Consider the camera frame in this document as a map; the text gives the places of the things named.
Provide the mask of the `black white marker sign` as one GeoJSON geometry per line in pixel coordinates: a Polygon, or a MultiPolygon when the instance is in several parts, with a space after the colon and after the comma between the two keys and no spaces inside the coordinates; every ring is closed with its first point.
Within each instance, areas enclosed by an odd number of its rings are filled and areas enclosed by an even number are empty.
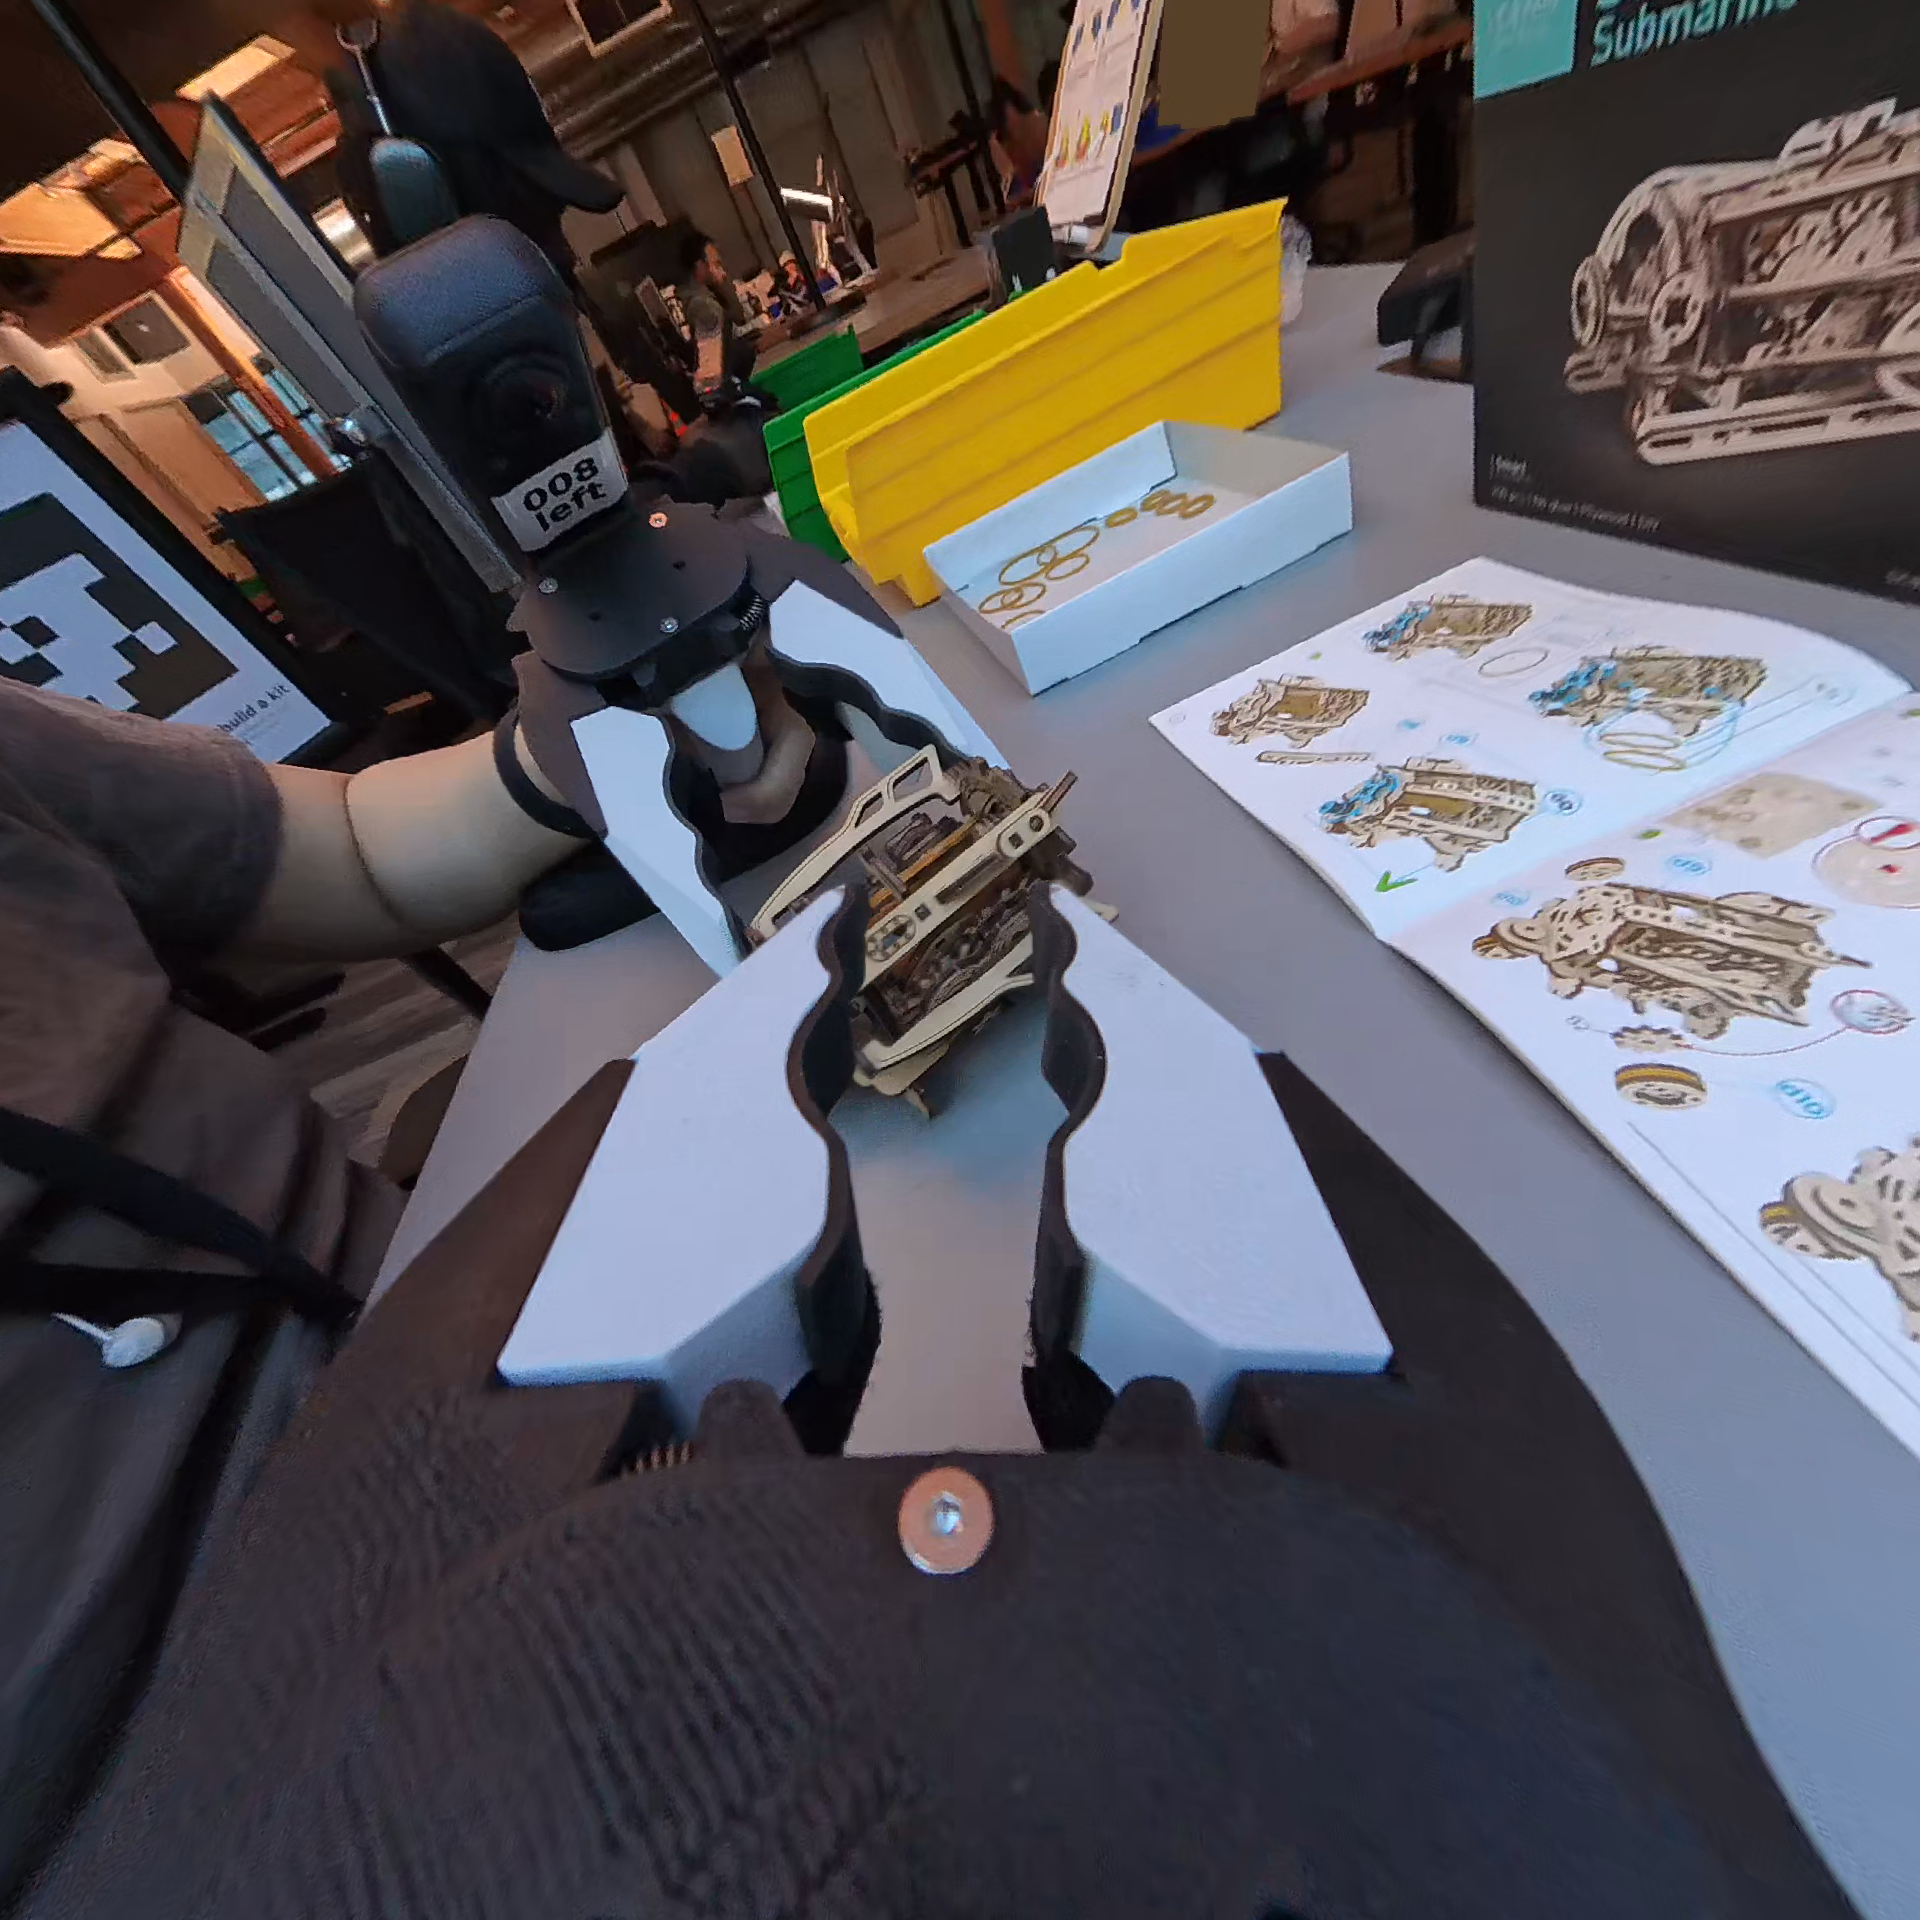
{"type": "Polygon", "coordinates": [[[320,765],[348,738],[259,610],[21,368],[0,376],[0,670],[259,760],[320,765]]]}

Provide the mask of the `green plastic bin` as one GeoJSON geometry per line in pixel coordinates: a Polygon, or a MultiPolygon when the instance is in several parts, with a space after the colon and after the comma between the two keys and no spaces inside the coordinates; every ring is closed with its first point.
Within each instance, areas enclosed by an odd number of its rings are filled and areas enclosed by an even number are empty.
{"type": "Polygon", "coordinates": [[[916,336],[912,345],[897,348],[889,357],[853,368],[838,386],[827,386],[820,396],[813,396],[813,399],[806,399],[806,403],[796,403],[796,408],[790,408],[790,411],[783,411],[778,418],[763,423],[762,438],[763,438],[763,454],[768,454],[768,473],[773,473],[773,505],[783,511],[783,529],[794,540],[806,540],[806,545],[820,549],[829,561],[850,556],[847,545],[838,540],[834,526],[829,526],[829,511],[820,507],[819,480],[813,480],[813,454],[810,454],[810,444],[806,444],[806,423],[819,411],[827,411],[827,408],[858,396],[863,386],[897,376],[900,364],[908,364],[923,348],[966,335],[979,316],[983,314],[973,309],[973,314],[947,322],[943,329],[916,336]]]}

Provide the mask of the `white cardboard tray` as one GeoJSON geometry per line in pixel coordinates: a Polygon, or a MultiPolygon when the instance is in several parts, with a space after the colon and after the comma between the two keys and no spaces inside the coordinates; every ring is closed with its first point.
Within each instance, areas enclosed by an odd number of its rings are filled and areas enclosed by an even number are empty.
{"type": "Polygon", "coordinates": [[[969,636],[1023,692],[1040,697],[1306,561],[1350,529],[1355,492],[1341,447],[1204,423],[1151,423],[930,540],[923,567],[969,636]],[[1130,567],[1017,632],[997,632],[973,610],[973,588],[1003,556],[1162,484],[1222,492],[1222,517],[1162,556],[1130,567]]]}

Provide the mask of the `wooden mechanical model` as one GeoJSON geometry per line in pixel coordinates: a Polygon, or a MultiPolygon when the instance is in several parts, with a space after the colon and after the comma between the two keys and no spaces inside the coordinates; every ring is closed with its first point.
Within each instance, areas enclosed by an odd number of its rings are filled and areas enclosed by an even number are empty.
{"type": "Polygon", "coordinates": [[[926,1079],[1032,984],[1025,891],[1090,900],[1066,800],[1077,773],[1025,784],[983,756],[921,748],[847,808],[762,904],[763,944],[827,891],[867,904],[867,960],[850,995],[853,1083],[921,1116],[926,1079]]]}

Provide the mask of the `person's left forearm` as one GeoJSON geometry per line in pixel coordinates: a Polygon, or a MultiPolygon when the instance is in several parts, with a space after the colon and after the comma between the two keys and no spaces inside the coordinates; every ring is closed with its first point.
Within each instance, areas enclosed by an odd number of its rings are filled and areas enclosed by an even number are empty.
{"type": "Polygon", "coordinates": [[[273,765],[277,860],[245,960],[399,960],[504,920],[587,836],[540,825],[502,778],[498,742],[361,773],[273,765]]]}

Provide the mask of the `black device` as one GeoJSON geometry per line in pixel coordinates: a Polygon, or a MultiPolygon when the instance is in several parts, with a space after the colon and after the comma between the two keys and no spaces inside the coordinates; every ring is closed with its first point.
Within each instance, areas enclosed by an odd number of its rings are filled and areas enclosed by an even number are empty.
{"type": "Polygon", "coordinates": [[[1477,384],[1477,227],[1417,246],[1381,292],[1381,368],[1477,384]]]}

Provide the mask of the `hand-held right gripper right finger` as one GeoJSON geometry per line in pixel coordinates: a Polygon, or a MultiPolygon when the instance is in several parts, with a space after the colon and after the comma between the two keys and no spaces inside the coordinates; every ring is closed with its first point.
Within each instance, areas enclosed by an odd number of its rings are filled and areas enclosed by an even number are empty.
{"type": "Polygon", "coordinates": [[[1235,1383],[1381,1377],[1393,1339],[1283,1116],[1263,1048],[1066,886],[1028,886],[1046,1143],[1025,1406],[1090,1447],[1138,1377],[1200,1431],[1235,1383]]]}

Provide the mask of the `model instruction booklet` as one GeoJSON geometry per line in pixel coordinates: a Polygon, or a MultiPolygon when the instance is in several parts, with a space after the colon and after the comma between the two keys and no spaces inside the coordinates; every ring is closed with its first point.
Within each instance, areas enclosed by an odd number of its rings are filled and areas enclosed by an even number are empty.
{"type": "Polygon", "coordinates": [[[1477,556],[1151,726],[1916,1452],[1916,687],[1477,556]]]}

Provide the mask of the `black model kit box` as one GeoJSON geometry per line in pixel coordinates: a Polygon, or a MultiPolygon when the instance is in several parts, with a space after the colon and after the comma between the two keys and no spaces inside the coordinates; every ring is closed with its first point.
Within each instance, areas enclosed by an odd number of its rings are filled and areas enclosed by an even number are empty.
{"type": "Polygon", "coordinates": [[[1477,505],[1920,592],[1920,8],[1477,5],[1477,505]]]}

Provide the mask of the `pile of rubber bands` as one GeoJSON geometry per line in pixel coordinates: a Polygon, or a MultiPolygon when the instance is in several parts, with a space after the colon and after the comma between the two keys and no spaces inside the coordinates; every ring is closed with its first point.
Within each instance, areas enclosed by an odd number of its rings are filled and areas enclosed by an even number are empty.
{"type": "Polygon", "coordinates": [[[1162,556],[1185,538],[1222,517],[1211,488],[1151,488],[1104,517],[1081,517],[1011,556],[1003,556],[977,588],[973,610],[997,628],[1017,632],[1076,592],[1114,581],[1130,567],[1162,556]]]}

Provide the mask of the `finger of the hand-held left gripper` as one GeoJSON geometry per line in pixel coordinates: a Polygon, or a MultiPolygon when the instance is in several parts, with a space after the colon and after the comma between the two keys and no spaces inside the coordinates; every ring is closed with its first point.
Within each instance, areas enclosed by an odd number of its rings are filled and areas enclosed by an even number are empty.
{"type": "Polygon", "coordinates": [[[827,698],[881,767],[934,748],[941,765],[979,751],[979,725],[888,623],[794,581],[768,600],[768,657],[783,687],[827,698]]]}
{"type": "Polygon", "coordinates": [[[661,717],[598,706],[569,725],[604,843],[682,944],[728,978],[747,956],[738,906],[722,891],[715,848],[682,806],[682,756],[661,717]]]}

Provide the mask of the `black cap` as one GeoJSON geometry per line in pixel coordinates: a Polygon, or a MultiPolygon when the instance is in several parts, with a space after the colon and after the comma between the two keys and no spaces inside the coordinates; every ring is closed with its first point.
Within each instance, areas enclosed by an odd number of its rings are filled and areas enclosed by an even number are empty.
{"type": "Polygon", "coordinates": [[[387,128],[430,150],[461,213],[551,240],[566,213],[618,209],[623,185],[563,147],[528,70],[484,22],[430,0],[391,5],[365,74],[387,128]]]}

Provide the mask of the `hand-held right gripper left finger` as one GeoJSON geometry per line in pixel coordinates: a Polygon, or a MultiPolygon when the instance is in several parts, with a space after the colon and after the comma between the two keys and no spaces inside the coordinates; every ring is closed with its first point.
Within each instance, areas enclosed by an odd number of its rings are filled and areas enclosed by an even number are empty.
{"type": "Polygon", "coordinates": [[[762,1383],[806,1452],[841,1452],[878,1356],[850,1157],[850,995],[867,904],[829,886],[618,1064],[498,1375],[639,1383],[676,1434],[762,1383]]]}

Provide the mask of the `yellow plastic bin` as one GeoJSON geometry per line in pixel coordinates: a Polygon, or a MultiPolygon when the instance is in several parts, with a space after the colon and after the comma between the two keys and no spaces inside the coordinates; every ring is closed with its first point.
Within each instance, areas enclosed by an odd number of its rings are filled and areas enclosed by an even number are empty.
{"type": "Polygon", "coordinates": [[[926,607],[923,554],[1155,423],[1283,411],[1285,199],[1123,240],[806,418],[847,556],[926,607]]]}

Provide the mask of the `grey monitor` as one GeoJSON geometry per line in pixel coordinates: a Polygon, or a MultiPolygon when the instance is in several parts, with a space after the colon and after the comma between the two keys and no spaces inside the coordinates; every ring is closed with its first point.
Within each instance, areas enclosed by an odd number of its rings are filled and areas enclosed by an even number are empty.
{"type": "Polygon", "coordinates": [[[518,588],[518,567],[365,345],[348,267],[220,97],[202,97],[178,203],[178,261],[326,418],[353,423],[361,444],[387,451],[491,592],[518,588]]]}

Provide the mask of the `white poster board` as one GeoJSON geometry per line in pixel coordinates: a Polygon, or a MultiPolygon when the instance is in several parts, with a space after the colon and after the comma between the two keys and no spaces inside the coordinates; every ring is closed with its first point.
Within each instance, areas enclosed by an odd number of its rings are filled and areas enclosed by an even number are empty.
{"type": "Polygon", "coordinates": [[[1032,189],[1070,261],[1094,256],[1114,231],[1161,25],[1161,0],[1077,0],[1070,11],[1046,167],[1032,189]]]}

